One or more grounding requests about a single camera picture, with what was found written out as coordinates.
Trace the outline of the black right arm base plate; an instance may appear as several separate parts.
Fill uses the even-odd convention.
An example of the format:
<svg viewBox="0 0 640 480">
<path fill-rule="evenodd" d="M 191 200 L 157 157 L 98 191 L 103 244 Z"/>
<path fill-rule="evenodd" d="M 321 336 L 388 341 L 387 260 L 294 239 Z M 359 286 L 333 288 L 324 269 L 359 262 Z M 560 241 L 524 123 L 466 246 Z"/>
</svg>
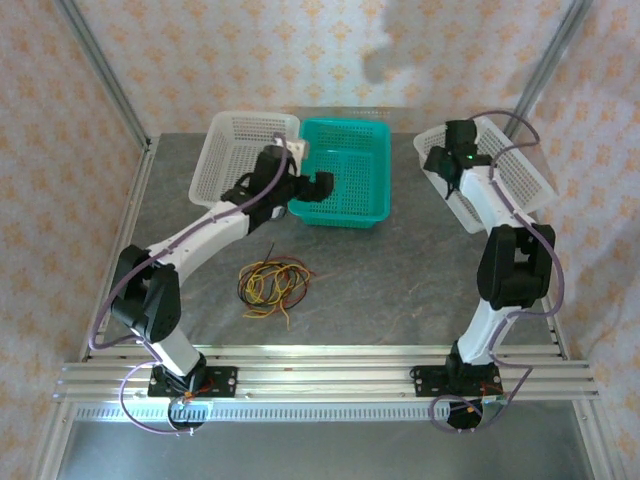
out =
<svg viewBox="0 0 640 480">
<path fill-rule="evenodd" d="M 410 370 L 410 378 L 417 397 L 480 397 L 504 393 L 499 369 L 493 363 L 464 365 L 457 370 L 444 365 L 415 366 Z"/>
</svg>

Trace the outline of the teal perforated plastic basket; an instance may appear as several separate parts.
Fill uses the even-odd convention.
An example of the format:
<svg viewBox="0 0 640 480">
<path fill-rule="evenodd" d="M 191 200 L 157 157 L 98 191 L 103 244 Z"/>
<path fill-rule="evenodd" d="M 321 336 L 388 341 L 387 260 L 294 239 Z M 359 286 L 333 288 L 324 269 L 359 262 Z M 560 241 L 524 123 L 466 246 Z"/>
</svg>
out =
<svg viewBox="0 0 640 480">
<path fill-rule="evenodd" d="M 310 118 L 300 127 L 310 144 L 302 173 L 334 176 L 331 195 L 320 203 L 292 200 L 291 214 L 307 225 L 368 229 L 391 210 L 391 130 L 380 121 Z"/>
</svg>

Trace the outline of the aluminium mounting rail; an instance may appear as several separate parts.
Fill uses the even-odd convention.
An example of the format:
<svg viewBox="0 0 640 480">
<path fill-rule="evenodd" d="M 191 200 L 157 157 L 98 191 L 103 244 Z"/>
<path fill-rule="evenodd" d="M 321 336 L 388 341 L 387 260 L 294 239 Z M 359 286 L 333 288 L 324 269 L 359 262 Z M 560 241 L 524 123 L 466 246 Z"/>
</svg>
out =
<svg viewBox="0 0 640 480">
<path fill-rule="evenodd" d="M 446 346 L 258 345 L 203 346 L 215 366 L 239 370 L 238 401 L 408 402 L 414 397 L 409 372 L 417 365 L 441 366 Z M 517 397 L 533 400 L 582 400 L 599 396 L 594 374 L 585 360 L 566 360 L 555 345 L 506 346 L 500 368 L 505 390 L 533 371 Z M 58 401 L 113 401 L 126 375 L 125 396 L 141 399 L 150 377 L 143 349 L 116 347 L 96 352 L 86 361 L 63 365 L 53 397 Z"/>
</svg>

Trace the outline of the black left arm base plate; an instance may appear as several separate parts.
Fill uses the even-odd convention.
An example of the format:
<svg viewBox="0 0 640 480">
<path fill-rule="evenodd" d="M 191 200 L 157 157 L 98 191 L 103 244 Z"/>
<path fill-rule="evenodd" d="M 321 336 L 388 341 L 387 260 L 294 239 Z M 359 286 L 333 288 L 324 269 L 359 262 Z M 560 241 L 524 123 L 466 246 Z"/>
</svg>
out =
<svg viewBox="0 0 640 480">
<path fill-rule="evenodd" d="M 152 369 L 147 395 L 152 398 L 233 398 L 238 368 L 230 366 L 197 367 L 181 377 L 164 366 Z"/>
</svg>

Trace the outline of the grey sheet metal panel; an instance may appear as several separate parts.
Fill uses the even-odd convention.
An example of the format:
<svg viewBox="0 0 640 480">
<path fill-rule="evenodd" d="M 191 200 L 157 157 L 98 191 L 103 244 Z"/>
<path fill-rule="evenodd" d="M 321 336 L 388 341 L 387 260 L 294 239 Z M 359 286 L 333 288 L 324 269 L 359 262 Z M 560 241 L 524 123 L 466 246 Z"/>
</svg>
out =
<svg viewBox="0 0 640 480">
<path fill-rule="evenodd" d="M 187 438 L 79 422 L 57 480 L 593 480 L 570 408 L 512 406 L 486 431 L 427 422 L 213 423 Z"/>
</svg>

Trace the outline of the aluminium frame post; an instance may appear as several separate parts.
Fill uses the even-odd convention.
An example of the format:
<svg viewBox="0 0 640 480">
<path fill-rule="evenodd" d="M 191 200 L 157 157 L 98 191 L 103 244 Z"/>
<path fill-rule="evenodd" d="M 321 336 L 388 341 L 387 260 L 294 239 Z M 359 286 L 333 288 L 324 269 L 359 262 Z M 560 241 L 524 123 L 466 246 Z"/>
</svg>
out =
<svg viewBox="0 0 640 480">
<path fill-rule="evenodd" d="M 107 96 L 124 121 L 127 130 L 135 142 L 146 151 L 151 145 L 151 137 L 143 127 L 76 0 L 53 0 L 53 3 L 69 26 L 94 73 L 102 83 Z"/>
<path fill-rule="evenodd" d="M 571 0 L 555 34 L 530 75 L 514 113 L 527 118 L 551 80 L 569 44 L 586 19 L 594 0 Z"/>
</svg>

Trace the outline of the aluminium table side rail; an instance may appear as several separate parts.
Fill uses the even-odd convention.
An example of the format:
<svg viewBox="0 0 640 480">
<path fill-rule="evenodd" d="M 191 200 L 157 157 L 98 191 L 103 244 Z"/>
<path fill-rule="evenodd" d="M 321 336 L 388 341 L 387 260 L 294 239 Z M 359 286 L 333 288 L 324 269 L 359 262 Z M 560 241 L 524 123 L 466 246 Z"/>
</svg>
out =
<svg viewBox="0 0 640 480">
<path fill-rule="evenodd" d="M 79 351 L 79 360 L 85 361 L 91 356 L 91 349 L 88 344 L 90 333 L 92 332 L 97 314 L 111 292 L 111 284 L 115 273 L 115 268 L 120 252 L 131 243 L 131 238 L 135 230 L 136 221 L 142 204 L 142 199 L 146 190 L 149 175 L 153 166 L 160 137 L 151 137 L 148 144 L 143 148 L 135 174 L 132 178 L 125 201 L 124 210 L 119 220 L 116 238 L 111 249 L 109 264 L 99 287 L 98 297 L 93 307 L 85 343 Z"/>
<path fill-rule="evenodd" d="M 559 350 L 563 360 L 569 360 L 571 354 L 566 346 L 566 339 L 561 325 L 561 312 L 565 304 L 566 278 L 560 254 L 557 252 L 559 235 L 556 235 L 555 246 L 550 254 L 551 277 L 546 295 L 540 300 L 539 317 L 546 321 L 550 337 Z"/>
</svg>

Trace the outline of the white perforated plastic basket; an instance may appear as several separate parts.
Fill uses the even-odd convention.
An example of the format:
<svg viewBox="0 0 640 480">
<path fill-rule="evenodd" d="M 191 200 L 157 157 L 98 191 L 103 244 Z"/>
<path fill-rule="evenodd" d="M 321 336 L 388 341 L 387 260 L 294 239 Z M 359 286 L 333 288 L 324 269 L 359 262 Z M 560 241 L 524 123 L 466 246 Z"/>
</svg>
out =
<svg viewBox="0 0 640 480">
<path fill-rule="evenodd" d="M 479 154 L 495 157 L 500 150 L 512 144 L 501 129 L 487 116 L 480 116 L 474 122 L 477 128 L 476 143 Z M 419 155 L 421 168 L 424 166 L 432 147 L 445 146 L 445 133 L 446 126 L 442 124 L 422 132 L 414 138 L 413 145 Z M 509 192 L 512 199 L 525 213 L 531 214 L 555 199 L 556 194 L 551 185 L 521 151 L 511 150 L 500 156 L 496 168 L 505 191 Z M 463 195 L 456 191 L 446 200 L 446 182 L 436 173 L 423 168 L 421 171 L 469 234 L 484 230 L 476 210 Z"/>
<path fill-rule="evenodd" d="M 299 129 L 299 118 L 290 114 L 238 110 L 216 114 L 192 177 L 189 200 L 210 209 L 242 175 L 254 170 L 274 133 L 296 139 Z"/>
</svg>

